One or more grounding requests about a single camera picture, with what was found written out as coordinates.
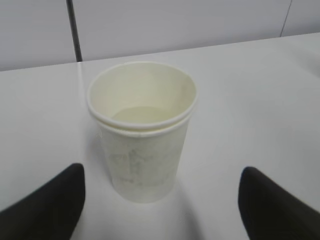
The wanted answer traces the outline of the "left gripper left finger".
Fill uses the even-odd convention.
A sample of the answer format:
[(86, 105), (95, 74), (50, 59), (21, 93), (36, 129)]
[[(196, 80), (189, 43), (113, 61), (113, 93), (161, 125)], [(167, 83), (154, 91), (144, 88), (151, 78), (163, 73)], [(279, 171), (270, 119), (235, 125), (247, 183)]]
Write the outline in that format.
[(86, 199), (85, 170), (73, 163), (0, 213), (2, 240), (69, 240)]

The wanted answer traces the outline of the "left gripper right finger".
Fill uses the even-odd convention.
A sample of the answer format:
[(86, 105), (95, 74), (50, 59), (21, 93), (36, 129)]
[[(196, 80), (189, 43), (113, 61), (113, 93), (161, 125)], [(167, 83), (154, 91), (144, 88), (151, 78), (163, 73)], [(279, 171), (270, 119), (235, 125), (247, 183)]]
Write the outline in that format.
[(257, 168), (243, 169), (238, 209), (251, 240), (318, 240), (320, 213)]

